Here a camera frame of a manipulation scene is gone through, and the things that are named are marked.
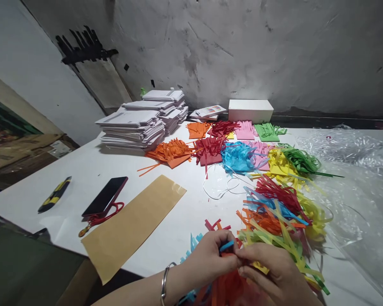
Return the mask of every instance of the bracelet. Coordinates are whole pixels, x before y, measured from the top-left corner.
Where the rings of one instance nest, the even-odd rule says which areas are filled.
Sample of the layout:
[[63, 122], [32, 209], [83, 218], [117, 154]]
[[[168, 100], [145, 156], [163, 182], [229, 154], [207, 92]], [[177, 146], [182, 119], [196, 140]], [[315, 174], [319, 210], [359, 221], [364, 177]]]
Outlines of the bracelet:
[[164, 299], [166, 297], [166, 277], [171, 266], [176, 266], [176, 263], [172, 262], [170, 265], [166, 267], [165, 274], [163, 275], [163, 279], [162, 279], [162, 293], [160, 295], [160, 301], [162, 302], [162, 306], [165, 306]]

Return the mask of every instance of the red lanyard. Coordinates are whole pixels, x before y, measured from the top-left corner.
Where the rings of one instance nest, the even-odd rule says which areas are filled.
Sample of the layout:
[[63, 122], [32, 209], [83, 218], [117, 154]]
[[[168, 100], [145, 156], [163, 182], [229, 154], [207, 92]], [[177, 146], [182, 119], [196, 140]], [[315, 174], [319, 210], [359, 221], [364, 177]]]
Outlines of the red lanyard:
[[83, 237], [91, 227], [95, 226], [95, 225], [99, 225], [103, 222], [105, 222], [106, 220], [112, 218], [114, 215], [116, 215], [118, 212], [120, 212], [123, 208], [125, 204], [123, 202], [118, 202], [118, 203], [112, 203], [112, 206], [115, 207], [115, 211], [110, 214], [109, 216], [106, 216], [104, 218], [99, 218], [98, 215], [92, 215], [91, 217], [89, 217], [88, 219], [88, 225], [82, 230], [80, 231], [80, 233], [78, 234], [78, 237]]

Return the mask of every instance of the white string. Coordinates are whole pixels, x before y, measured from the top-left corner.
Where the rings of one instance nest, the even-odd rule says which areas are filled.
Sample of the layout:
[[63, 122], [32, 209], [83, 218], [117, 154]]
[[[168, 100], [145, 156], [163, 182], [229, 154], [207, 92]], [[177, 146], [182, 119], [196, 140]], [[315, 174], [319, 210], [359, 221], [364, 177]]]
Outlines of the white string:
[[204, 175], [204, 180], [203, 180], [203, 190], [204, 190], [204, 192], [206, 193], [206, 195], [208, 195], [208, 196], [209, 196], [210, 198], [212, 198], [213, 200], [220, 200], [220, 199], [223, 197], [223, 195], [225, 195], [227, 192], [230, 192], [230, 193], [233, 193], [233, 194], [245, 194], [246, 191], [244, 191], [244, 192], [242, 192], [242, 193], [234, 193], [234, 192], [231, 191], [231, 190], [233, 190], [234, 188], [237, 188], [237, 187], [240, 185], [240, 183], [238, 182], [237, 185], [235, 185], [235, 186], [232, 187], [232, 188], [229, 188], [229, 182], [231, 182], [231, 181], [234, 180], [234, 179], [238, 179], [238, 180], [240, 180], [240, 181], [242, 181], [242, 182], [244, 182], [244, 183], [246, 183], [246, 184], [248, 184], [248, 185], [250, 185], [250, 186], [256, 188], [256, 186], [254, 186], [254, 185], [252, 185], [252, 184], [250, 184], [250, 183], [247, 183], [247, 182], [244, 181], [243, 179], [239, 178], [239, 177], [237, 176], [238, 174], [237, 174], [237, 173], [236, 173], [230, 166], [228, 166], [228, 165], [226, 165], [226, 164], [223, 164], [224, 166], [230, 168], [231, 171], [234, 172], [234, 174], [235, 174], [236, 176], [235, 176], [235, 177], [232, 177], [231, 179], [229, 179], [229, 180], [227, 181], [227, 184], [226, 184], [227, 189], [225, 189], [225, 190], [223, 190], [223, 191], [220, 191], [220, 193], [219, 193], [217, 196], [211, 196], [211, 195], [209, 195], [209, 193], [206, 191], [206, 188], [204, 187], [204, 184], [205, 184], [205, 182], [207, 181], [207, 180], [206, 180], [206, 176], [207, 176], [207, 174], [208, 174], [208, 172], [209, 172], [209, 169], [210, 169], [212, 166], [214, 166], [214, 169], [215, 169], [216, 165], [218, 165], [218, 164], [212, 164], [212, 165], [210, 165], [210, 166], [207, 168], [207, 172], [205, 173], [205, 175]]

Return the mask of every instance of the white tabletop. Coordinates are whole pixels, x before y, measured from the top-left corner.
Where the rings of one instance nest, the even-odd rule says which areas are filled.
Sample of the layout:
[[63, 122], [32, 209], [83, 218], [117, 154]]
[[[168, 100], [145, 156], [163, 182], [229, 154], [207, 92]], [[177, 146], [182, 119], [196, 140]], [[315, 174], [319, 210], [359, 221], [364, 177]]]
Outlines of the white tabletop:
[[[280, 140], [294, 145], [295, 137], [306, 136], [309, 130], [289, 129], [287, 135], [280, 136]], [[383, 140], [383, 130], [365, 133]], [[186, 122], [166, 140], [175, 137], [189, 142]], [[220, 218], [222, 226], [231, 225], [234, 234], [244, 227], [235, 212], [242, 209], [245, 195], [226, 193], [220, 200], [209, 201], [203, 190], [204, 167], [197, 166], [195, 159], [175, 169], [161, 165], [139, 177], [142, 172], [137, 172], [138, 169], [153, 164], [155, 161], [145, 158], [142, 153], [109, 150], [100, 145], [99, 139], [95, 139], [0, 192], [0, 216], [32, 233], [47, 228], [54, 245], [87, 256], [78, 237], [79, 231], [87, 225], [82, 222], [81, 214], [109, 179], [119, 176], [129, 178], [117, 198], [117, 201], [128, 203], [163, 174], [187, 192], [122, 267], [144, 277], [163, 270], [172, 261], [179, 263], [190, 249], [190, 233], [196, 236], [207, 232], [205, 219], [213, 223]], [[67, 176], [72, 176], [72, 181], [62, 198], [49, 211], [37, 214], [42, 202]], [[214, 195], [226, 189], [228, 180], [220, 166], [211, 168], [205, 184], [207, 192]], [[242, 185], [233, 191], [243, 192]], [[323, 257], [323, 275], [331, 292], [325, 296], [327, 305], [383, 305], [380, 294], [344, 259], [329, 239], [325, 245], [329, 249], [328, 255]], [[317, 269], [315, 262], [310, 265]]]

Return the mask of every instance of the mobile phone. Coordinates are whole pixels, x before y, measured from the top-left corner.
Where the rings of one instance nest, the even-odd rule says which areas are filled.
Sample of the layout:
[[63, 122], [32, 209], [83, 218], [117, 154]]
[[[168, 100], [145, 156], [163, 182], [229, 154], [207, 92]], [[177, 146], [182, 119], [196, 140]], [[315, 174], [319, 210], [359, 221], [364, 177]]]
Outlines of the mobile phone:
[[128, 181], [127, 176], [120, 178], [112, 178], [97, 195], [95, 200], [88, 206], [85, 212], [82, 214], [83, 217], [89, 217], [92, 215], [98, 215], [98, 217], [104, 217], [111, 206], [118, 197], [123, 186]]

